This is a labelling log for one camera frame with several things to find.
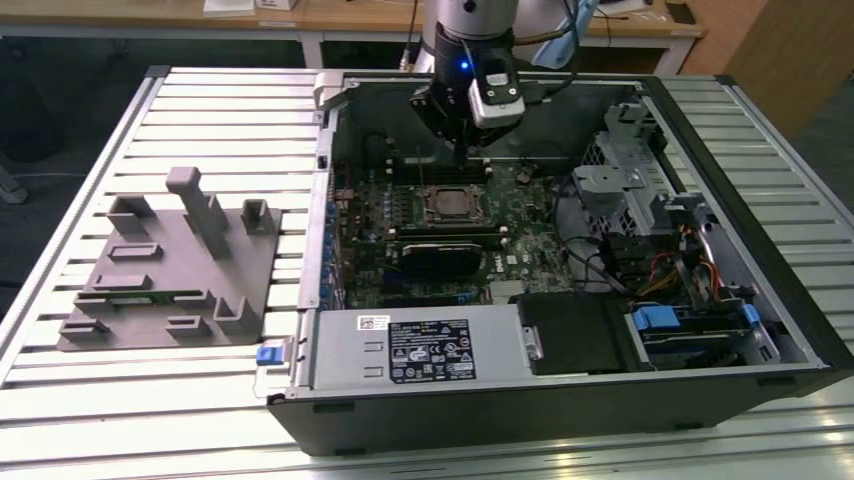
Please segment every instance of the aluminum extrusion table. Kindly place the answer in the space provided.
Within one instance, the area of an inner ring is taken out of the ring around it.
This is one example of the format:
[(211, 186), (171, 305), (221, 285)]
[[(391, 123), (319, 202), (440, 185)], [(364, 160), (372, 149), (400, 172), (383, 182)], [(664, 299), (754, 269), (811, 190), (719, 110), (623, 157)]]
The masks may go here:
[[(4, 479), (854, 477), (854, 379), (711, 429), (312, 458), (252, 394), (255, 346), (59, 352), (61, 319), (112, 229), (103, 216), (111, 198), (144, 193), (153, 206), (169, 206), (163, 185), (176, 165), (199, 167), (201, 187), (224, 207), (260, 197), (284, 210), (265, 334), (295, 329), (317, 72), (172, 68), (160, 74), (141, 84), (0, 325)], [(664, 82), (854, 347), (851, 214), (738, 87), (700, 77)], [(679, 154), (667, 154), (690, 189)]]

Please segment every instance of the wooden desk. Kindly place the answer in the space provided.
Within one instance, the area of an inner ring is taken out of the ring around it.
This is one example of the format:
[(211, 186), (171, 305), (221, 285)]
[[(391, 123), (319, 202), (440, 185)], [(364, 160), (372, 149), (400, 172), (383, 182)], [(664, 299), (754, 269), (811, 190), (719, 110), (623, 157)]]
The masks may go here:
[[(204, 18), (203, 4), (204, 0), (0, 0), (0, 35), (296, 40), (305, 66), (323, 68), (323, 41), (404, 42), (412, 12), (411, 0), (300, 0), (291, 11), (259, 9), (248, 17)], [(666, 16), (664, 0), (656, 0), (652, 10)], [(419, 14), (419, 32), (421, 24)], [(703, 34), (702, 27), (676, 24), (668, 17), (662, 21), (624, 14), (610, 22), (594, 19), (583, 45), (662, 49), (655, 73), (672, 75)]]

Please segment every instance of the motherboard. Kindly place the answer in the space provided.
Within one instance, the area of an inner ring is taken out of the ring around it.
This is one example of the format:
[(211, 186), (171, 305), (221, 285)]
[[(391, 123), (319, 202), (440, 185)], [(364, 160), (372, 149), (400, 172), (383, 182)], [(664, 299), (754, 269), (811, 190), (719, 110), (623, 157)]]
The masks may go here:
[(417, 162), (369, 169), (336, 190), (345, 307), (506, 304), (572, 290), (555, 177), (524, 159)]

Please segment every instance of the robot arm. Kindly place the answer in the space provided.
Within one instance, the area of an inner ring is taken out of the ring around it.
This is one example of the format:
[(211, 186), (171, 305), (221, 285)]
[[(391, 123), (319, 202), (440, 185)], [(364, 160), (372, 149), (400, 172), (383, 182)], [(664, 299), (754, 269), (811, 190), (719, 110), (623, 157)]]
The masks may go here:
[[(576, 32), (586, 31), (598, 0), (567, 0), (567, 4), (574, 5), (575, 12), (586, 6), (591, 14), (583, 18), (570, 14), (563, 30), (516, 38), (512, 24), (519, 0), (427, 3), (423, 48), (433, 56), (432, 79), (415, 92), (411, 105), (436, 137), (453, 148), (457, 161), (464, 161), (471, 147), (490, 145), (522, 121), (523, 85), (514, 65), (514, 46), (560, 37), (566, 42)], [(562, 55), (571, 58), (572, 53), (574, 48), (563, 50)]]

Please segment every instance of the barcode sticker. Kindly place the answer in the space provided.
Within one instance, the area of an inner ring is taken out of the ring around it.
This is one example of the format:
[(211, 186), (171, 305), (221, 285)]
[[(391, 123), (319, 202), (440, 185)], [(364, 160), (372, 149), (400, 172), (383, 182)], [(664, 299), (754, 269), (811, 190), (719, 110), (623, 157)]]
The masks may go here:
[(388, 315), (359, 315), (356, 317), (356, 328), (359, 330), (388, 330)]

